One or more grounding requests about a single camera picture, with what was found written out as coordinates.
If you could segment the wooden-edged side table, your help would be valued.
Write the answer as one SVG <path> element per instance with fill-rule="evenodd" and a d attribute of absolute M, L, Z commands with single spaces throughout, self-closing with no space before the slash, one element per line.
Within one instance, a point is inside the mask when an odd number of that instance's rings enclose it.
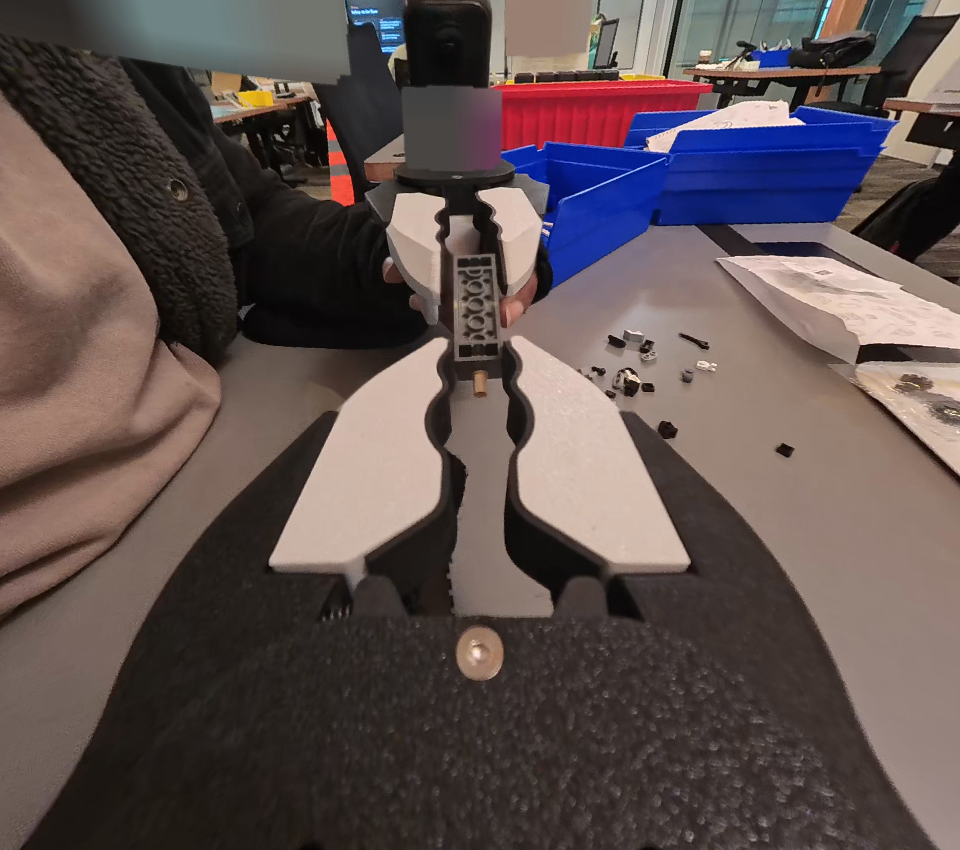
<path fill-rule="evenodd" d="M 403 134 L 381 147 L 364 161 L 366 180 L 372 184 L 390 181 L 395 171 L 405 163 Z"/>

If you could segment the dark grey toy axle brick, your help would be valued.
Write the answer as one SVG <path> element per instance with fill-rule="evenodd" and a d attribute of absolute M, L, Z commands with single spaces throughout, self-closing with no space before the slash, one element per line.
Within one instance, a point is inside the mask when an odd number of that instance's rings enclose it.
<path fill-rule="evenodd" d="M 459 380 L 497 371 L 502 343 L 495 260 L 473 254 L 453 261 L 453 367 Z"/>

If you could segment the grey desk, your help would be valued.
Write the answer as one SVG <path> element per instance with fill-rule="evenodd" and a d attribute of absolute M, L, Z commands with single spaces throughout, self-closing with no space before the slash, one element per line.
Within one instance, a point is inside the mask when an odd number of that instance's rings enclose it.
<path fill-rule="evenodd" d="M 574 366 L 653 334 L 625 415 L 691 561 L 559 612 L 502 551 L 503 394 L 449 398 L 465 618 L 335 619 L 345 583 L 270 570 L 334 405 L 404 352 L 237 339 L 179 476 L 2 624 L 2 848 L 958 848 L 957 481 L 716 254 L 648 232 L 526 323 Z"/>

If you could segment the scattered small toy bricks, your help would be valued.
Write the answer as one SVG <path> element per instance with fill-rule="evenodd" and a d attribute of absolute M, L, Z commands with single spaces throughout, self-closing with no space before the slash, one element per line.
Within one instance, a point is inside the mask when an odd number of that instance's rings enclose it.
<path fill-rule="evenodd" d="M 708 340 L 695 337 L 689 333 L 681 332 L 679 339 L 689 342 L 703 352 L 711 350 L 711 344 Z M 658 352 L 656 351 L 655 341 L 644 332 L 625 328 L 619 335 L 608 334 L 606 336 L 606 347 L 611 353 L 627 352 L 632 353 L 634 362 L 644 365 L 650 365 L 657 361 Z M 654 383 L 643 376 L 638 367 L 625 364 L 615 367 L 615 372 L 607 378 L 607 369 L 600 365 L 591 365 L 587 370 L 578 369 L 578 373 L 586 379 L 596 382 L 604 395 L 611 401 L 631 400 L 639 393 L 654 394 L 656 387 Z M 684 385 L 690 385 L 696 373 L 714 373 L 717 370 L 717 364 L 710 359 L 698 359 L 693 367 L 684 367 L 679 374 L 679 380 Z M 662 439 L 666 441 L 673 440 L 678 435 L 678 427 L 670 421 L 660 421 L 657 424 L 656 431 Z M 796 449 L 788 444 L 780 443 L 774 448 L 774 452 L 784 458 L 789 459 Z"/>

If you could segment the dark office chair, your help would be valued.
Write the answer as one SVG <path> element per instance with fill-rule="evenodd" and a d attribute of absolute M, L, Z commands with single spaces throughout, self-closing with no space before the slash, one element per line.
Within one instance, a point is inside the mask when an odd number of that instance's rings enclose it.
<path fill-rule="evenodd" d="M 361 204 L 375 187 L 366 179 L 364 161 L 402 133 L 402 95 L 372 25 L 350 24 L 346 40 L 350 74 L 312 88 L 347 160 L 354 204 Z"/>

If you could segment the orange traffic cone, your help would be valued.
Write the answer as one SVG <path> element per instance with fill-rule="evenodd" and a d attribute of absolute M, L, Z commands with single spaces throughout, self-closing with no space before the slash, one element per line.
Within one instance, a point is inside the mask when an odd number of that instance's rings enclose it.
<path fill-rule="evenodd" d="M 330 199 L 344 207 L 349 207 L 355 203 L 352 175 L 332 123 L 329 120 L 325 123 Z"/>

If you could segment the person's beige shirt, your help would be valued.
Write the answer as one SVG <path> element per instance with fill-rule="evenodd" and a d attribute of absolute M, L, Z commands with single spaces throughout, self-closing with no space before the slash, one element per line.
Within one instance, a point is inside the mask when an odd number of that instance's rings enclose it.
<path fill-rule="evenodd" d="M 159 338 L 140 270 L 5 99 L 1 109 L 1 614 L 111 548 L 221 402 L 217 372 Z"/>

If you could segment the white printed paper bag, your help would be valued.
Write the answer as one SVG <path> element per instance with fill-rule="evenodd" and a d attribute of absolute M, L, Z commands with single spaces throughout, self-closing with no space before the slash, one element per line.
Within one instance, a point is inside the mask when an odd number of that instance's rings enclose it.
<path fill-rule="evenodd" d="M 908 350 L 958 356 L 959 316 L 822 256 L 724 256 L 719 266 L 800 339 L 847 364 Z"/>

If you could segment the blue plastic bin, far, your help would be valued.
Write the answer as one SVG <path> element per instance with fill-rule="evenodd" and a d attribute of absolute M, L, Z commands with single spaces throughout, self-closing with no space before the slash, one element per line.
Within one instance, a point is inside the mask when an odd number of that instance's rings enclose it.
<path fill-rule="evenodd" d="M 708 112 L 640 112 L 624 147 Z M 888 117 L 799 107 L 800 124 L 681 132 L 654 221 L 660 226 L 831 223 L 894 128 Z"/>

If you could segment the black office chair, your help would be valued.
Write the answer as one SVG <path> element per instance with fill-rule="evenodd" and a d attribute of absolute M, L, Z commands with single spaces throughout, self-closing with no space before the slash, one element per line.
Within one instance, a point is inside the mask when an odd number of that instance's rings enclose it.
<path fill-rule="evenodd" d="M 869 111 L 881 111 L 887 99 L 906 98 L 914 80 L 958 21 L 958 15 L 916 16 L 870 76 L 861 98 Z"/>

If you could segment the person's black fleece jacket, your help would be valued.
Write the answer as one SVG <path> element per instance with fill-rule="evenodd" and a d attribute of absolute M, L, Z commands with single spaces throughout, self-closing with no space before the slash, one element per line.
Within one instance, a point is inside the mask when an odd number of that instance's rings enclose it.
<path fill-rule="evenodd" d="M 150 64 L 1 37 L 2 95 L 60 161 L 146 280 L 159 336 L 213 366 L 238 332 L 228 227 L 163 111 Z"/>

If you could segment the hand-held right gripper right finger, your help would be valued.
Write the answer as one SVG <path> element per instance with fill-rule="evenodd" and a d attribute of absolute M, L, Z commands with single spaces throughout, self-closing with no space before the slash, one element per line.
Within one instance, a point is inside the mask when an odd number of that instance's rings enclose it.
<path fill-rule="evenodd" d="M 550 593 L 575 577 L 682 574 L 690 556 L 628 423 L 587 378 L 525 337 L 505 344 L 511 561 Z"/>

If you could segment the blue storage bin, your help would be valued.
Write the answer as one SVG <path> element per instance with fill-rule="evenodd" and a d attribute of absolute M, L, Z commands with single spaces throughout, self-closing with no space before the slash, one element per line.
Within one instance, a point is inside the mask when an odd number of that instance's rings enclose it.
<path fill-rule="evenodd" d="M 548 186 L 543 239 L 555 286 L 647 231 L 669 170 L 669 155 L 556 141 L 502 157 Z"/>

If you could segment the white paper sheets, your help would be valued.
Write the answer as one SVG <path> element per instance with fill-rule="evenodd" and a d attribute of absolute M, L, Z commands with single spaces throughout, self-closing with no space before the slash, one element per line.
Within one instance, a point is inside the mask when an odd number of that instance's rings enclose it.
<path fill-rule="evenodd" d="M 723 110 L 708 112 L 676 127 L 647 137 L 644 148 L 655 153 L 671 152 L 681 132 L 726 131 L 734 129 L 757 129 L 780 127 L 801 122 L 791 115 L 783 100 L 748 100 L 733 104 Z"/>

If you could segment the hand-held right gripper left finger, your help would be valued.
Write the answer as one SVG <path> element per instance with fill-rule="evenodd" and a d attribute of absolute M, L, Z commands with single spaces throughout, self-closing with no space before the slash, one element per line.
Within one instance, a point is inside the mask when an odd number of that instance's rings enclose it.
<path fill-rule="evenodd" d="M 450 340 L 433 338 L 343 404 L 270 558 L 277 572 L 370 575 L 418 591 L 457 536 Z"/>

